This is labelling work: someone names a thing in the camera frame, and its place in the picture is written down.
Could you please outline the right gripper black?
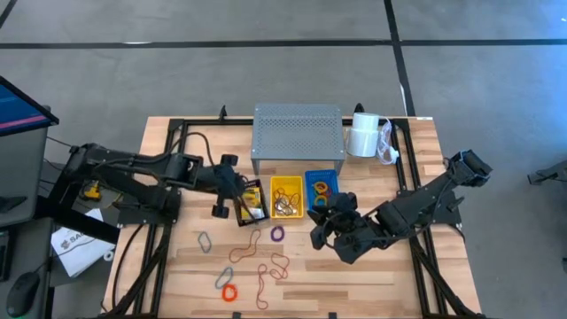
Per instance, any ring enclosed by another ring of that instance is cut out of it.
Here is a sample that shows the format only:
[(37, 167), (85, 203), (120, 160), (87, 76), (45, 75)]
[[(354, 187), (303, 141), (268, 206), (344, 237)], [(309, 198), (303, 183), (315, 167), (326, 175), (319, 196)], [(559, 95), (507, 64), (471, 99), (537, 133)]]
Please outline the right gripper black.
[(340, 192), (328, 198), (326, 207), (314, 207), (308, 216), (315, 227), (310, 232), (312, 247), (321, 250), (331, 248), (339, 259), (353, 264), (362, 254), (361, 240), (356, 232), (363, 228), (363, 220), (357, 212), (356, 195)]

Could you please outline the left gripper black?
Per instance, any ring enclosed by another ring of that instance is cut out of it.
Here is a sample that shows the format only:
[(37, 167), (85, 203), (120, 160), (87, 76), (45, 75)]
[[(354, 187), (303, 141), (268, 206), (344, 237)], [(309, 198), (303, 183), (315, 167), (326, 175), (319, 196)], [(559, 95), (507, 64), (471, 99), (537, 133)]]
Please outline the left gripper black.
[(228, 218), (229, 209), (224, 205), (224, 201), (231, 199), (235, 204), (238, 220), (255, 220), (255, 216), (242, 197), (242, 193), (246, 190), (249, 180), (245, 175), (240, 175), (234, 170), (237, 162), (237, 155), (223, 154), (221, 162), (212, 166), (217, 193), (212, 216)]

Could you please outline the black computer mouse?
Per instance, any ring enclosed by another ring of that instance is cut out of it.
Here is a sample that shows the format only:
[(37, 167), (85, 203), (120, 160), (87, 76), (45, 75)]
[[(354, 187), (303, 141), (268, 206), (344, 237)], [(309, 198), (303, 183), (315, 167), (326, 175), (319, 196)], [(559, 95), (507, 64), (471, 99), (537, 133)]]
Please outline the black computer mouse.
[(39, 283), (40, 277), (36, 272), (26, 272), (16, 279), (5, 302), (5, 310), (10, 318), (19, 318), (29, 312)]

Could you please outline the grey desk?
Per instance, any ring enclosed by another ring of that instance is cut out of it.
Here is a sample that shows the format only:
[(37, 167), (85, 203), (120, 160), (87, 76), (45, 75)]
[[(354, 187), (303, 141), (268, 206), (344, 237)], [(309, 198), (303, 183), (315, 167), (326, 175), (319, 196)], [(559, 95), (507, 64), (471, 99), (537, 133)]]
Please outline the grey desk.
[[(0, 319), (44, 319), (49, 296), (46, 261), (50, 256), (49, 219), (36, 219), (35, 208), (43, 168), (47, 130), (45, 128), (0, 137), (0, 197), (26, 200), (0, 214), (0, 229), (10, 231), (12, 260), (9, 278), (0, 282)], [(30, 310), (17, 318), (6, 311), (8, 292), (18, 277), (35, 272), (39, 284)]]

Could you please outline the black plastic basket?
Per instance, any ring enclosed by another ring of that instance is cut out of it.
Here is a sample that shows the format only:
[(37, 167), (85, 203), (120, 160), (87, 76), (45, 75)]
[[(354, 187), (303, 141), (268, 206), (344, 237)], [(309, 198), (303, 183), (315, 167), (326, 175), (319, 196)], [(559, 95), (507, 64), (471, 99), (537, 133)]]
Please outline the black plastic basket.
[[(259, 187), (260, 188), (262, 208), (263, 208), (265, 214), (267, 215), (266, 219), (268, 219), (269, 218), (269, 211), (268, 211), (268, 205), (267, 205), (267, 195), (266, 195), (266, 192), (264, 191), (261, 180), (256, 179), (256, 180), (249, 181), (247, 183), (246, 189), (252, 188), (252, 187)], [(257, 222), (261, 222), (263, 220), (238, 220), (238, 218), (237, 218), (237, 223), (238, 223), (239, 227), (244, 227), (244, 226), (252, 225), (252, 224), (257, 223)]]

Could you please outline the blue plastic basket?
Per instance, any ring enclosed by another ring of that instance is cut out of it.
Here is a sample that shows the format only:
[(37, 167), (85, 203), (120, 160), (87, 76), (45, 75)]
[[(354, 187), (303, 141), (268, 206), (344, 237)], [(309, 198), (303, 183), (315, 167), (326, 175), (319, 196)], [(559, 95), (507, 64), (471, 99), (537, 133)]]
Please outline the blue plastic basket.
[(317, 194), (313, 187), (316, 182), (325, 182), (328, 184), (329, 188), (332, 189), (332, 195), (338, 193), (338, 178), (335, 170), (308, 170), (305, 173), (305, 185), (307, 193), (307, 206), (313, 208), (313, 202)]

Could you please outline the yellow plastic basket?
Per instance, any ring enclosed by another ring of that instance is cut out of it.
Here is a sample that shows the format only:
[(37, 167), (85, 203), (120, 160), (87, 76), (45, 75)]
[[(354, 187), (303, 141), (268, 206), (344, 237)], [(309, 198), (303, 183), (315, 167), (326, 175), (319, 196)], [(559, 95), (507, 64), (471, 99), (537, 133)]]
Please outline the yellow plastic basket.
[[(299, 204), (299, 209), (295, 215), (284, 216), (277, 215), (275, 211), (275, 204), (273, 198), (273, 192), (278, 189), (283, 188), (285, 193), (291, 195), (293, 193), (298, 193), (301, 196), (301, 201)], [(303, 190), (303, 179), (298, 175), (275, 175), (270, 178), (270, 191), (268, 192), (268, 197), (270, 199), (270, 217), (273, 219), (298, 219), (302, 218), (304, 215), (304, 190)]]

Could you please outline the grey perforated metal shelf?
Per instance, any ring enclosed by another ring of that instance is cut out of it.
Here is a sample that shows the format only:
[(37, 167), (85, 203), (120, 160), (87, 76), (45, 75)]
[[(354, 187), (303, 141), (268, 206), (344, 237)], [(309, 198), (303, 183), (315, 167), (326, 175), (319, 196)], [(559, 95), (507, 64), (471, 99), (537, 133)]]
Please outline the grey perforated metal shelf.
[(337, 105), (257, 104), (252, 120), (251, 161), (331, 161), (337, 173), (346, 159), (342, 113)]

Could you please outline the white plastic roll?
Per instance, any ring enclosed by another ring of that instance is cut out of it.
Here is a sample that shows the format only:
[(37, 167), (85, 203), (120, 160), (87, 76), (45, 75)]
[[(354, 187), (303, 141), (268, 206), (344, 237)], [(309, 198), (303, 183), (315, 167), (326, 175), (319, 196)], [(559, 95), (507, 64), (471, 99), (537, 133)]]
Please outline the white plastic roll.
[(379, 138), (378, 114), (355, 113), (352, 126), (347, 130), (346, 151), (349, 155), (371, 158), (377, 154)]

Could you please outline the clear plastic wrapper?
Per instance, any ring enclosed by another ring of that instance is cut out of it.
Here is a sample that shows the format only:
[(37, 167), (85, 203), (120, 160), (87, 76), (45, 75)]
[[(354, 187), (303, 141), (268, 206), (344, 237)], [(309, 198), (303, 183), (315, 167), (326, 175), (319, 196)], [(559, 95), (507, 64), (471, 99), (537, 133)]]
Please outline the clear plastic wrapper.
[(385, 124), (378, 131), (377, 158), (384, 165), (392, 165), (397, 162), (399, 152), (392, 145), (392, 124), (386, 119)]

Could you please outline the yellow tool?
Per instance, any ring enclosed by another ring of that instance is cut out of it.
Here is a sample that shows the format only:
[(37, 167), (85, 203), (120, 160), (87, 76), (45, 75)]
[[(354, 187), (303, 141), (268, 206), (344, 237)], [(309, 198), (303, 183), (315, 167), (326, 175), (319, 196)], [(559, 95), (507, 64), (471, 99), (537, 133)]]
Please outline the yellow tool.
[(98, 182), (90, 182), (83, 186), (81, 190), (81, 198), (91, 201), (100, 201), (102, 194)]

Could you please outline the black support beam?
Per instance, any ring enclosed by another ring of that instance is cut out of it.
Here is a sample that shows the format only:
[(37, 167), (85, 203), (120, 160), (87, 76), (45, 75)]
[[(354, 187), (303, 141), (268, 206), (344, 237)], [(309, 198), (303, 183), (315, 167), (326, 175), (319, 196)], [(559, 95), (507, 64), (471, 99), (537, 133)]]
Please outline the black support beam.
[(39, 196), (36, 200), (35, 219), (51, 218), (59, 226), (76, 230), (84, 235), (116, 244), (120, 230), (108, 223), (77, 212), (46, 197)]

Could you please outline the black equipment stand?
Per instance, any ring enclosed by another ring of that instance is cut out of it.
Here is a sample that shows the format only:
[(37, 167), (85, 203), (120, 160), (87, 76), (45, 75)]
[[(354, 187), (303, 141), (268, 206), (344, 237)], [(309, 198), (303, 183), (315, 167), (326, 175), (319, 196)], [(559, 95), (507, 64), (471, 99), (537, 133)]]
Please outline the black equipment stand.
[(528, 176), (531, 185), (541, 185), (545, 181), (567, 183), (567, 160), (554, 164), (551, 167), (536, 170)]

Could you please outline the monitor with blue screen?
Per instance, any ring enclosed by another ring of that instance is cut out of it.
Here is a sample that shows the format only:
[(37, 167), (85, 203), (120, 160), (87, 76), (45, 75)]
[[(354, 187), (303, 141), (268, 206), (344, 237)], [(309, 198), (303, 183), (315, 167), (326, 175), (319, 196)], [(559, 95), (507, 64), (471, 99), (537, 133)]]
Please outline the monitor with blue screen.
[(0, 136), (57, 126), (59, 118), (46, 105), (0, 76)]

